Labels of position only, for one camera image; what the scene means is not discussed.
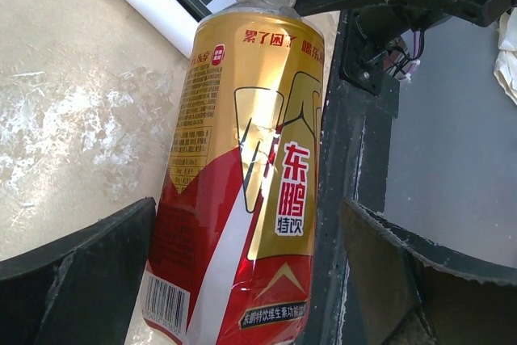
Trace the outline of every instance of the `concrete floor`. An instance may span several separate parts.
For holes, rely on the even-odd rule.
[[[187,59],[124,0],[0,0],[0,261],[158,199]],[[311,20],[330,66],[337,14]],[[127,344],[170,343],[135,309]]]

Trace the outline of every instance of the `barcode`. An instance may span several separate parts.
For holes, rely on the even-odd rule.
[[[146,278],[144,317],[173,334],[185,334],[190,293],[148,272]]]

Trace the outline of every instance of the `bottle label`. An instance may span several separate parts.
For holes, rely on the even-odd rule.
[[[322,38],[296,20],[235,13],[204,23],[193,53],[145,319],[180,344],[294,339],[309,307]]]

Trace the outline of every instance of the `white stripe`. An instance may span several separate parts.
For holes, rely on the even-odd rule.
[[[187,328],[186,345],[216,343],[252,217],[253,214],[246,211],[241,189],[204,275]]]

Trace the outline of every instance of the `yellow triangle graphic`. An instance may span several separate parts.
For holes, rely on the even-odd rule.
[[[259,295],[257,295],[257,297],[255,299],[258,299],[261,295],[263,295],[266,291],[268,291],[271,287],[273,287],[275,285],[276,282],[279,281],[279,279],[282,277],[282,276],[285,276],[287,277],[289,280],[291,280],[295,286],[297,286],[300,291],[304,291],[304,289],[301,287],[301,284],[300,282],[298,281],[298,279],[295,277],[294,273],[292,272],[292,269],[289,267],[289,265],[287,263],[285,263],[282,267],[280,267],[280,269],[275,273],[275,275],[273,276],[273,278],[271,279],[271,281],[269,282],[269,284],[266,286],[266,288],[264,290],[262,290],[260,292]]]

